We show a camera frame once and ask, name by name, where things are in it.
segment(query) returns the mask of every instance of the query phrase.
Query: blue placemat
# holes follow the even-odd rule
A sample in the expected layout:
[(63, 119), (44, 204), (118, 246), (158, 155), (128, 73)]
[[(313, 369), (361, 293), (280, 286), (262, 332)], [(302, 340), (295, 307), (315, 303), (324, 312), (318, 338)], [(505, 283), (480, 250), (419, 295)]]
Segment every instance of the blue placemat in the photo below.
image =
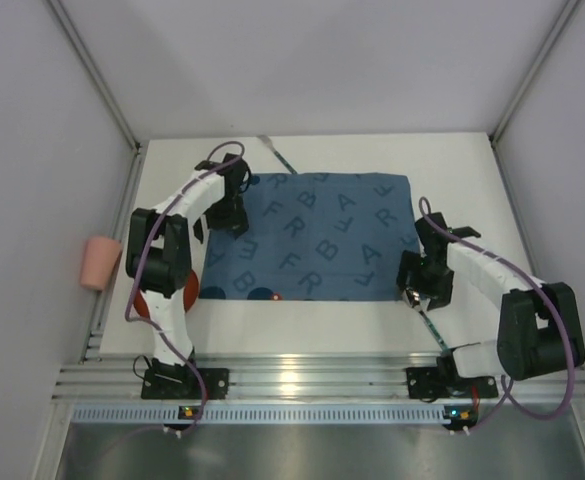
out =
[(255, 175), (250, 229), (212, 231), (201, 298), (396, 300), (403, 250), (419, 251), (407, 177)]

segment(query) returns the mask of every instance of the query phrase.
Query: white tabletop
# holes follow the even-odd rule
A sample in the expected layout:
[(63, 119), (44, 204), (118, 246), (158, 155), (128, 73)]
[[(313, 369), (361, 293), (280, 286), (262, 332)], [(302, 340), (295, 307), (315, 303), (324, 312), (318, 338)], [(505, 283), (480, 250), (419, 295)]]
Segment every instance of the white tabletop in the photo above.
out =
[[(148, 147), (135, 207), (150, 208), (187, 180), (194, 166), (228, 139), (154, 140)], [(256, 138), (239, 139), (255, 173), (286, 172)], [(427, 196), (449, 225), (470, 225), (502, 256), (529, 269), (488, 138), (483, 133), (273, 137), (300, 173), (382, 172), (407, 175), (415, 218)], [(216, 160), (223, 158), (220, 152)], [(205, 245), (192, 242), (201, 278)], [(101, 354), (152, 353), (150, 327), (127, 324), (132, 286), (121, 262), (106, 315)], [(187, 315), (197, 353), (317, 354), (437, 351), (418, 314), (401, 302), (197, 300)], [(496, 336), (498, 312), (455, 278), (452, 302), (430, 318), (450, 346)]]

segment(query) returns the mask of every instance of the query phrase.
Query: purple cable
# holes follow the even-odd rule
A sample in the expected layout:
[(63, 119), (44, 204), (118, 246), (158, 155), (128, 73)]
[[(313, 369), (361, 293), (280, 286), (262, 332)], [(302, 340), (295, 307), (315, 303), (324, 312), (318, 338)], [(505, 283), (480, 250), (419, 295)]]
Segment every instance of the purple cable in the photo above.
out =
[[(220, 145), (217, 145), (216, 147), (214, 147), (212, 149), (212, 151), (210, 152), (210, 154), (208, 155), (208, 158), (206, 159), (206, 161), (209, 161), (212, 158), (212, 156), (219, 149), (221, 149), (223, 147), (227, 147), (228, 145), (239, 146), (241, 148), (241, 153), (239, 153), (239, 155), (237, 155), (236, 157), (234, 157), (232, 160), (230, 160), (227, 163), (221, 163), (221, 164), (217, 165), (216, 167), (211, 168), (210, 170), (204, 171), (199, 177), (197, 177), (197, 178), (191, 180), (190, 182), (188, 182), (187, 184), (185, 184), (185, 186), (181, 189), (179, 194), (176, 195), (174, 197), (174, 200), (172, 200), (172, 202), (170, 202), (170, 204), (165, 208), (165, 210), (163, 210), (160, 213), (159, 217), (156, 219), (156, 222), (154, 222), (154, 225), (152, 225), (152, 229), (150, 230), (150, 233), (148, 234), (148, 239), (146, 240), (145, 245), (143, 246), (143, 251), (141, 252), (141, 258), (139, 260), (139, 265), (136, 269), (136, 275), (134, 276), (134, 284), (132, 285), (132, 290), (130, 290), (130, 297), (128, 298), (128, 303), (125, 307), (125, 320), (126, 321), (128, 321), (128, 322), (144, 322), (144, 323), (147, 323), (148, 325), (150, 325), (155, 330), (158, 330), (159, 332), (161, 331), (161, 327), (150, 318), (131, 317), (130, 316), (132, 313), (132, 306), (134, 305), (134, 298), (136, 297), (136, 294), (139, 290), (139, 285), (141, 283), (141, 274), (143, 272), (143, 269), (145, 268), (145, 262), (147, 261), (147, 258), (148, 258), (150, 246), (152, 245), (152, 241), (153, 241), (154, 237), (156, 236), (156, 233), (159, 230), (161, 223), (163, 223), (163, 220), (165, 220), (165, 217), (170, 213), (170, 211), (179, 202), (179, 200), (181, 200), (183, 198), (183, 195), (185, 195), (185, 193), (190, 188), (192, 188), (193, 185), (195, 185), (199, 181), (203, 180), (204, 178), (209, 177), (210, 175), (218, 172), (219, 170), (223, 170), (225, 168), (228, 168), (228, 167), (234, 165), (236, 162), (238, 162), (239, 160), (241, 160), (243, 158), (243, 155), (245, 154), (245, 146), (241, 142), (231, 140), (229, 142), (223, 142)], [(192, 373), (196, 377), (197, 381), (199, 382), (199, 387), (201, 388), (201, 393), (202, 393), (201, 407), (199, 408), (199, 411), (197, 412), (196, 416), (194, 417), (192, 424), (186, 430), (186, 431), (189, 431), (189, 430), (192, 430), (193, 428), (195, 428), (196, 425), (201, 420), (201, 418), (203, 417), (203, 411), (205, 409), (205, 404), (208, 401), (208, 393), (207, 393), (207, 390), (205, 388), (205, 383), (203, 382), (203, 378), (201, 378), (201, 374), (199, 373), (197, 368), (187, 359), (187, 357), (185, 355), (183, 355), (181, 352), (179, 352), (179, 350), (172, 344), (172, 342), (170, 342), (170, 340), (165, 336), (165, 334), (161, 332), (161, 333), (159, 333), (159, 336), (161, 337), (161, 340), (163, 340), (163, 343), (165, 343), (165, 345), (170, 349), (170, 351), (172, 353), (174, 353), (174, 355), (176, 355), (179, 358), (179, 360), (181, 360), (185, 365), (188, 366), (188, 368), (192, 371)]]
[(464, 245), (464, 246), (474, 250), (475, 252), (478, 252), (482, 255), (485, 255), (488, 258), (496, 260), (497, 262), (499, 262), (502, 265), (505, 265), (508, 269), (510, 269), (511, 271), (516, 273), (525, 283), (530, 285), (530, 287), (535, 291), (535, 293), (543, 301), (543, 304), (550, 311), (550, 314), (552, 315), (552, 318), (554, 319), (556, 327), (559, 330), (559, 335), (561, 336), (561, 341), (563, 342), (563, 349), (565, 352), (565, 362), (566, 362), (566, 367), (567, 367), (567, 371), (568, 371), (568, 380), (567, 380), (567, 383), (565, 386), (565, 394), (563, 395), (563, 400), (561, 400), (561, 403), (559, 404), (559, 406), (552, 413), (544, 414), (544, 413), (533, 412), (532, 410), (529, 410), (528, 408), (521, 405), (512, 396), (512, 385), (514, 384), (514, 381), (512, 379), (510, 379), (510, 383), (509, 383), (509, 385), (507, 385), (506, 384), (506, 376), (502, 375), (501, 376), (501, 386), (503, 388), (503, 397), (499, 400), (499, 402), (496, 404), (495, 408), (490, 412), (490, 414), (488, 416), (486, 416), (486, 418), (483, 421), (481, 421), (477, 425), (475, 425), (472, 428), (472, 430), (476, 430), (476, 428), (480, 424), (482, 425), (485, 422), (485, 420), (487, 420), (499, 408), (501, 408), (501, 406), (505, 402), (506, 398), (508, 400), (510, 400), (510, 402), (516, 408), (518, 408), (522, 413), (524, 413), (525, 415), (532, 417), (536, 420), (554, 420), (555, 418), (562, 415), (569, 408), (570, 402), (572, 401), (572, 395), (574, 393), (574, 377), (575, 377), (574, 358), (572, 357), (572, 348), (570, 346), (570, 339), (568, 338), (567, 329), (565, 328), (565, 324), (563, 323), (563, 319), (561, 318), (561, 315), (559, 314), (558, 310), (556, 309), (556, 307), (554, 306), (554, 304), (552, 303), (550, 298), (545, 294), (545, 292), (543, 290), (541, 290), (541, 288), (534, 282), (534, 280), (527, 273), (525, 273), (523, 270), (521, 270), (519, 267), (514, 265), (509, 260), (506, 260), (505, 258), (501, 258), (498, 255), (496, 255), (495, 253), (490, 252), (489, 250), (484, 250), (483, 248), (481, 248), (477, 245), (474, 245), (473, 243), (468, 242), (467, 240), (459, 238), (456, 235), (451, 234), (447, 230), (439, 227), (436, 223), (434, 223), (434, 221), (431, 220), (430, 217), (428, 217), (428, 215), (432, 211), (432, 208), (430, 206), (430, 201), (426, 197), (421, 197), (419, 199), (419, 210), (421, 211), (421, 215), (423, 215), (423, 218), (425, 219), (425, 221), (428, 222), (428, 225), (430, 225), (437, 233), (439, 233), (440, 235), (443, 235), (445, 238), (447, 238), (449, 240), (452, 240), (454, 242), (458, 242), (461, 245)]

